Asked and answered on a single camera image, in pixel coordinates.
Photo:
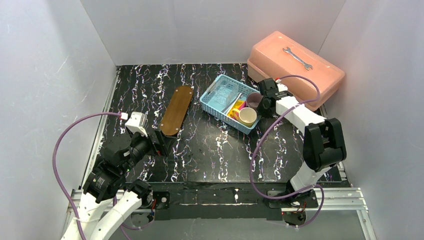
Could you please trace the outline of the brown wooden oval tray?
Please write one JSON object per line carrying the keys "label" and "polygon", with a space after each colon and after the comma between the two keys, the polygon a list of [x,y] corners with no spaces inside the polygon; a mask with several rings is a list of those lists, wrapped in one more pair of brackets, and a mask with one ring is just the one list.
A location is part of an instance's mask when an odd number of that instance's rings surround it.
{"label": "brown wooden oval tray", "polygon": [[180,131],[189,109],[193,92],[191,85],[181,85],[174,90],[159,125],[160,131],[165,136],[174,136]]}

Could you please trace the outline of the cream yellow mug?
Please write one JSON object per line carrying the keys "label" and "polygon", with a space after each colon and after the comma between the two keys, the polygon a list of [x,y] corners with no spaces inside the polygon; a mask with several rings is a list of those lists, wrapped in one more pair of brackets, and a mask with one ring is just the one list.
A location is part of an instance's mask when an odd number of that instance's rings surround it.
{"label": "cream yellow mug", "polygon": [[238,117],[236,118],[236,121],[250,128],[256,122],[257,117],[257,112],[254,109],[250,107],[244,107],[238,111]]}

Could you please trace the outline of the light blue plastic basket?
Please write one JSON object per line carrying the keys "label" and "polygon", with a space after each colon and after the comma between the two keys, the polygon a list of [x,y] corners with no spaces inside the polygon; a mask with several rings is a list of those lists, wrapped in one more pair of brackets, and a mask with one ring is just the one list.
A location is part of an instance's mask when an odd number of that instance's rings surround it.
{"label": "light blue plastic basket", "polygon": [[252,126],[248,127],[228,116],[229,107],[233,106],[236,98],[245,100],[251,93],[259,91],[227,75],[221,74],[213,81],[200,97],[202,109],[223,123],[249,134],[258,124],[261,116],[256,118]]}

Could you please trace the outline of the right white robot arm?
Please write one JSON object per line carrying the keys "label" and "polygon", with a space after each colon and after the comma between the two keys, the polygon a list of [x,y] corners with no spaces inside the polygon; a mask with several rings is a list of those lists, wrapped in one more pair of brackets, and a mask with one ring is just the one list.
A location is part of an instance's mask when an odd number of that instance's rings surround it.
{"label": "right white robot arm", "polygon": [[279,79],[266,78],[258,82],[262,100],[257,107],[261,115],[276,112],[277,120],[265,131],[252,158],[255,159],[267,135],[282,119],[288,120],[303,135],[303,163],[286,184],[284,193],[276,196],[260,195],[269,200],[287,200],[306,195],[328,170],[347,157],[341,122],[327,119],[308,109],[309,100],[298,101]]}

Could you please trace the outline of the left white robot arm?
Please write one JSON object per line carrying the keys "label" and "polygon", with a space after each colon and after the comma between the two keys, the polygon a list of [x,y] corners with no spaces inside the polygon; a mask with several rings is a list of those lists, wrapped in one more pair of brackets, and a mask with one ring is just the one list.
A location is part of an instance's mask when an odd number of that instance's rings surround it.
{"label": "left white robot arm", "polygon": [[170,194],[154,192],[152,185],[137,179],[131,183],[126,175],[146,156],[169,156],[175,135],[155,131],[157,142],[139,130],[116,135],[105,143],[98,164],[89,173],[74,219],[62,236],[64,240],[107,240],[137,209],[147,209],[152,222],[155,210],[167,209]]}

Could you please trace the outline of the grey toothbrush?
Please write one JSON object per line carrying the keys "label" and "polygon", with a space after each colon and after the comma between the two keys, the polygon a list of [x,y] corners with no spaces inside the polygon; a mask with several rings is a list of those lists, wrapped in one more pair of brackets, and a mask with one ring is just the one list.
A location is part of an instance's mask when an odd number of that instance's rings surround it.
{"label": "grey toothbrush", "polygon": [[230,103],[221,111],[223,114],[227,114],[230,108],[238,101],[238,99],[243,95],[242,92],[240,92],[233,100],[230,101]]}

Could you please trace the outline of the yellow toothpaste tube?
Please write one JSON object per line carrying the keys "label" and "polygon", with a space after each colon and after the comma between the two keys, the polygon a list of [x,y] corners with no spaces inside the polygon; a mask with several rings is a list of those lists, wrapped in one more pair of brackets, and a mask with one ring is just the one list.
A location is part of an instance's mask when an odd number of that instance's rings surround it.
{"label": "yellow toothpaste tube", "polygon": [[237,100],[235,104],[231,107],[230,111],[227,113],[227,116],[236,120],[239,115],[239,110],[243,109],[245,106],[245,100]]}

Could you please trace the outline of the purple translucent cup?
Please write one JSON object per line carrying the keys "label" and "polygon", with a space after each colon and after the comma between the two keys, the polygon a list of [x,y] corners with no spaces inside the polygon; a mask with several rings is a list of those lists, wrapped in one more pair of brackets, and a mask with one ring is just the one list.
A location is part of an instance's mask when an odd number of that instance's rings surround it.
{"label": "purple translucent cup", "polygon": [[262,101],[263,96],[259,92],[252,92],[246,97],[246,106],[256,110]]}

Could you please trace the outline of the silver open-end wrench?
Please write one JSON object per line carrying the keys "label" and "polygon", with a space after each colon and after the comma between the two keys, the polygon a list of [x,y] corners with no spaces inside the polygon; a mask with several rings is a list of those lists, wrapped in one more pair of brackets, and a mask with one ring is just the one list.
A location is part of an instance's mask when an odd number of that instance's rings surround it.
{"label": "silver open-end wrench", "polygon": [[294,54],[289,47],[283,48],[282,51],[291,55],[295,60],[300,62],[307,71],[313,69],[313,66],[311,64],[308,64],[305,61],[303,61],[300,57],[298,57],[296,54]]}

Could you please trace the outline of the pink plastic toolbox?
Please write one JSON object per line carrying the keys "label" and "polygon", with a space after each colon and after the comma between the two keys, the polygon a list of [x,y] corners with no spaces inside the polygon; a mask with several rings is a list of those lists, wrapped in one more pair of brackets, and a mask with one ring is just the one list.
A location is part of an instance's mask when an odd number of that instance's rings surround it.
{"label": "pink plastic toolbox", "polygon": [[[283,48],[287,47],[313,69],[306,70],[284,52]],[[319,109],[339,89],[346,75],[337,66],[279,31],[253,46],[247,67],[248,76],[257,83],[268,78],[281,78],[288,91],[299,102],[306,100],[305,106],[312,111]]]}

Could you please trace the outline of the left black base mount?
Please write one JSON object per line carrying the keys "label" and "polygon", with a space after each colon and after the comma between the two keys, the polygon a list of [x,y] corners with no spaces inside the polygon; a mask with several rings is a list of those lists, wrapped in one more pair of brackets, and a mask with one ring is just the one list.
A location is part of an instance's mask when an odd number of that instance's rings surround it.
{"label": "left black base mount", "polygon": [[171,195],[168,191],[153,191],[149,195],[142,197],[142,204],[138,209],[168,209],[170,199]]}

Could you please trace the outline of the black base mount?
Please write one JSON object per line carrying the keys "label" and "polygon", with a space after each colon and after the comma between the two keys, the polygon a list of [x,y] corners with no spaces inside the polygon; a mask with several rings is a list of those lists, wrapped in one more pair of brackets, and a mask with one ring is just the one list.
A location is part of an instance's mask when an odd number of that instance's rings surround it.
{"label": "black base mount", "polygon": [[171,195],[168,191],[153,191],[149,195],[142,197],[142,204],[138,209],[168,209],[170,199]]}
{"label": "black base mount", "polygon": [[320,205],[314,190],[307,190],[284,199],[266,199],[266,201],[271,209],[293,208],[295,211],[317,208]]}

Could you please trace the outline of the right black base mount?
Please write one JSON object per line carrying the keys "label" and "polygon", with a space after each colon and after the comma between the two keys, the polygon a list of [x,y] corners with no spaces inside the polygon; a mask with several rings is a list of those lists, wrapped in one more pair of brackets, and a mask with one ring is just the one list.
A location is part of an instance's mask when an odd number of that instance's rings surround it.
{"label": "right black base mount", "polygon": [[293,208],[295,211],[317,208],[320,205],[314,190],[307,190],[284,199],[266,199],[266,201],[271,209]]}

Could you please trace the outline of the aluminium frame rail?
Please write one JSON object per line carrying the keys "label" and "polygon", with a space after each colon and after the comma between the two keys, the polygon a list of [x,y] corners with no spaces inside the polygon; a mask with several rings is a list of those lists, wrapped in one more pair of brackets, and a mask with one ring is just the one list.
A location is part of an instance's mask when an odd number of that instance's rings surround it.
{"label": "aluminium frame rail", "polygon": [[[319,188],[314,188],[318,205],[322,200]],[[368,211],[369,208],[359,187],[334,187],[323,188],[324,201],[322,211]],[[76,205],[81,198],[81,190],[73,190],[71,198]]]}

